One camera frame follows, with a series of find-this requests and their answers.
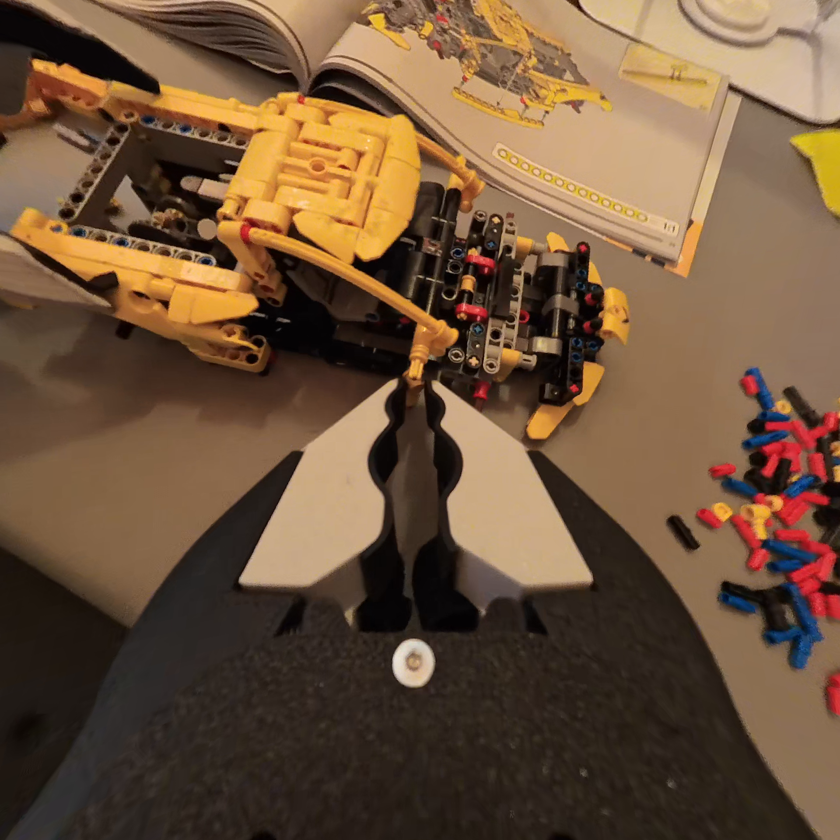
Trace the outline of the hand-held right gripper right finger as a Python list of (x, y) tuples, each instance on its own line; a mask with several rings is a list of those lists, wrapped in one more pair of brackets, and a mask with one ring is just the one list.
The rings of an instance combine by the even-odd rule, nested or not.
[(437, 382), (426, 384), (444, 578), (484, 615), (499, 600), (586, 590), (594, 575), (529, 450)]

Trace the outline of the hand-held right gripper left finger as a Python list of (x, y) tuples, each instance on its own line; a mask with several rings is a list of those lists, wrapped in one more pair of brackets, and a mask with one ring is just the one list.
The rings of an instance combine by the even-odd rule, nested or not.
[(391, 380), (304, 447), (241, 588), (330, 599), (358, 627), (407, 625), (411, 602), (386, 485), (405, 410), (405, 383)]

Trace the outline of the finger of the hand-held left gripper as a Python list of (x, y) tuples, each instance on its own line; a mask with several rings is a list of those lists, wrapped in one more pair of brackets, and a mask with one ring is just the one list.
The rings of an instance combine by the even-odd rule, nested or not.
[(119, 288), (114, 271), (87, 280), (38, 248), (1, 233), (1, 300), (17, 308), (55, 303), (89, 310), (113, 310)]
[(160, 92), (159, 81), (118, 48), (42, 7), (2, 7), (1, 40), (31, 48), (45, 60), (67, 64), (92, 77)]

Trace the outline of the yellow black brick car model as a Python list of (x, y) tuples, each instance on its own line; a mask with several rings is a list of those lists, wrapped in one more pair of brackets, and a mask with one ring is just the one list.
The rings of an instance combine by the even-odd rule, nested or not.
[(592, 398), (605, 341), (627, 342), (627, 296), (590, 245), (474, 209), (478, 174), (403, 115), (149, 93), (2, 45), (2, 142), (58, 110), (99, 120), (86, 168), (53, 214), (26, 208), (2, 233), (87, 280), (114, 271), (101, 311), (123, 337), (257, 374), (290, 350), (476, 407), (536, 371), (532, 440)]

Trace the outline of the grey desk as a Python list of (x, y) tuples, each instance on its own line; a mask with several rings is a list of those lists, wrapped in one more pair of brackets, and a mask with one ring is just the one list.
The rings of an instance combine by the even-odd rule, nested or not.
[[(56, 2), (161, 81), (255, 101), (281, 79), (176, 44), (91, 2)], [(821, 685), (838, 668), (838, 623), (796, 672), (765, 647), (757, 620), (716, 603), (723, 578), (747, 580), (731, 527), (695, 553), (665, 525), (715, 496), (711, 463), (739, 448), (749, 401), (736, 380), (758, 365), (773, 388), (814, 406), (838, 398), (838, 222), (822, 207), (791, 137), (806, 127), (744, 99), (688, 279), (596, 241), (595, 262), (631, 301), (628, 346), (578, 420), (544, 445), (633, 537), (679, 594), (723, 674), (743, 725), (819, 838), (838, 838), (838, 720)], [(28, 129), (2, 153), (3, 224), (26, 202), (54, 208), (80, 153)], [(121, 623), (140, 615), (186, 549), (292, 448), (315, 438), (381, 377), (292, 355), (265, 379), (203, 364), (73, 308), (2, 316), (2, 544)], [(361, 815), (339, 815), (326, 784), (304, 796), (351, 838), (407, 828), (408, 769), (353, 759)]]

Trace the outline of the pile of small brick pins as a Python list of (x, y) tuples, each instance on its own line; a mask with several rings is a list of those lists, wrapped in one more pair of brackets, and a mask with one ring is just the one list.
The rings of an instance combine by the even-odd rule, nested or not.
[(819, 413), (794, 386), (776, 398), (759, 367), (739, 387), (757, 412), (745, 427), (744, 469), (731, 461), (708, 467), (731, 497), (695, 513), (696, 524), (732, 530), (745, 550), (745, 569), (765, 584), (722, 581), (717, 601), (760, 616), (767, 647), (783, 648), (802, 671), (824, 641), (823, 624), (838, 624), (838, 409)]

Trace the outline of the open instruction booklet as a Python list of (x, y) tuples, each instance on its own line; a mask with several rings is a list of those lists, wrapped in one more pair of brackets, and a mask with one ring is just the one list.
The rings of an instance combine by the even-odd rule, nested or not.
[(99, 4), (312, 96), (402, 113), (497, 189), (666, 264), (697, 232), (728, 83), (571, 2)]

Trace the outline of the yellow paper sheet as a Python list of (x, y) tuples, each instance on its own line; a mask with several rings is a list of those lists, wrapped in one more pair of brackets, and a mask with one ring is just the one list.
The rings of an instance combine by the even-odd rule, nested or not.
[(800, 133), (790, 143), (809, 162), (826, 210), (839, 218), (839, 128)]

